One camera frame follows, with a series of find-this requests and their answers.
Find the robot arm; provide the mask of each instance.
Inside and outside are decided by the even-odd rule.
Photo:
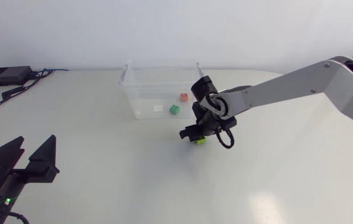
[[[341,113],[353,119],[353,59],[334,57],[259,85],[220,92],[209,77],[202,77],[192,92],[197,99],[193,104],[197,121],[180,132],[181,138],[196,141],[216,134],[224,147],[231,148],[230,128],[237,125],[234,116],[256,106],[324,93]],[[220,138],[222,131],[230,137],[230,145]]]

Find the transparent plastic bin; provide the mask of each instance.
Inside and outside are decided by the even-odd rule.
[[[195,98],[191,86],[203,76],[195,60],[128,61],[120,85],[124,88],[137,119],[190,118]],[[187,93],[188,100],[181,100]],[[172,105],[180,107],[171,114]]]

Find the black device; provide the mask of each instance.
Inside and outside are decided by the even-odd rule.
[[[0,86],[24,85],[32,72],[30,66],[0,68]]]
[[[60,172],[55,166],[56,137],[52,135],[29,158],[30,163],[25,169],[13,169],[24,152],[21,149],[23,137],[0,147],[0,224],[8,215],[26,219],[11,212],[18,196],[28,183],[51,183]]]

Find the green cube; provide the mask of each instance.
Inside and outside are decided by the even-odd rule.
[[[169,109],[169,112],[171,114],[177,115],[180,110],[181,110],[180,107],[178,107],[176,105],[172,105],[171,108]]]
[[[198,140],[196,140],[195,143],[197,143],[197,144],[204,144],[205,142],[206,142],[205,136],[201,136],[201,138],[198,139]]]

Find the red cube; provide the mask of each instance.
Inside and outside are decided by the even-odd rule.
[[[187,101],[189,100],[189,96],[187,93],[181,93],[181,101]]]

